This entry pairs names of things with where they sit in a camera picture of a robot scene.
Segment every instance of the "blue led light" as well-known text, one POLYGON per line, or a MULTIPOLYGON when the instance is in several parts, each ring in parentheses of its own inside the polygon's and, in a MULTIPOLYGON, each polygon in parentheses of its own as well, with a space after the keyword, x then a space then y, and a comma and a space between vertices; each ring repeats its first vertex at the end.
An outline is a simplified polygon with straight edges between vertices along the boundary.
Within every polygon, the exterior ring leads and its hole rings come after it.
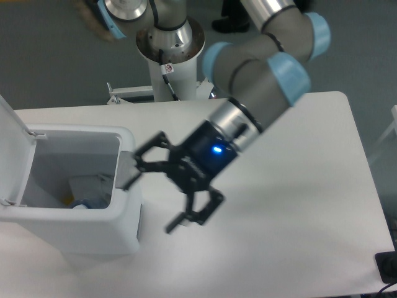
POLYGON ((214 147, 212 147, 212 151, 219 154, 219 153, 222 153, 222 148, 220 148, 218 146, 214 146, 214 147))

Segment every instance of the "black cable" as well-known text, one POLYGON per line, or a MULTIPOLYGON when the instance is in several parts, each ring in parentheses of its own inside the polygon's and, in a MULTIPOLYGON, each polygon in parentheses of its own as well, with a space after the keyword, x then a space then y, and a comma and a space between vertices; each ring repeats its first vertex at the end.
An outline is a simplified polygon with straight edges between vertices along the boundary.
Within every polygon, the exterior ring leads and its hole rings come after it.
POLYGON ((375 296, 375 298, 380 298, 380 295, 382 294, 382 292, 384 290, 388 289, 391 286, 394 286, 395 284, 397 284, 397 281, 396 282, 392 282, 391 284, 388 284, 387 286, 381 288, 380 291, 378 292, 378 294, 375 296))
MULTIPOLYGON (((164 51, 162 49, 160 49, 159 50, 159 64, 160 64, 160 68, 165 64, 163 62, 163 55, 164 55, 164 51)), ((169 80, 167 78, 167 74, 165 74, 165 73, 163 74, 163 80, 164 80, 164 83, 166 83, 166 85, 168 87, 168 90, 171 93, 172 98, 175 101, 180 101, 180 99, 176 96, 175 91, 173 90, 171 84, 169 83, 169 80)))

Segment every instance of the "trash bin lid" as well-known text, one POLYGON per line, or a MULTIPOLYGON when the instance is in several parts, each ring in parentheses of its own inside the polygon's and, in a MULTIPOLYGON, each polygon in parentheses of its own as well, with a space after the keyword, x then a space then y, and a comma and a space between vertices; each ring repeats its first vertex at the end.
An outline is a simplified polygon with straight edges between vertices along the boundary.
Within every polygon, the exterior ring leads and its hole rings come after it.
POLYGON ((35 134, 0 96, 0 204, 20 204, 35 149, 35 134))

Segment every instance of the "black shoe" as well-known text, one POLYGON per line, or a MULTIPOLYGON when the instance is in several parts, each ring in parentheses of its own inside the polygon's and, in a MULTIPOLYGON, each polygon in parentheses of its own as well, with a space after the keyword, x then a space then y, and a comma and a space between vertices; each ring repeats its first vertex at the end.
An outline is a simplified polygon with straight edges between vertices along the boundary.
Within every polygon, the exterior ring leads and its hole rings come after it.
POLYGON ((227 17, 225 19, 214 20, 212 22, 212 29, 220 33, 244 33, 249 30, 249 22, 242 25, 232 25, 230 19, 227 17))

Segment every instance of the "white container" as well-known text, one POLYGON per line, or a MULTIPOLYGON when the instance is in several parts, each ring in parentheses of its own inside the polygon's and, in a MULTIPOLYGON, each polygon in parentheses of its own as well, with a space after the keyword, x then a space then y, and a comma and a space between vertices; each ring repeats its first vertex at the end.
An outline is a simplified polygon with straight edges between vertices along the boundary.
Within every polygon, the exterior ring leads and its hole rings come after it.
POLYGON ((116 186, 135 149, 123 127, 25 125, 0 96, 0 221, 15 222, 62 252, 129 254, 138 247, 142 196, 116 186), (69 178, 115 176, 105 209, 70 209, 69 178))

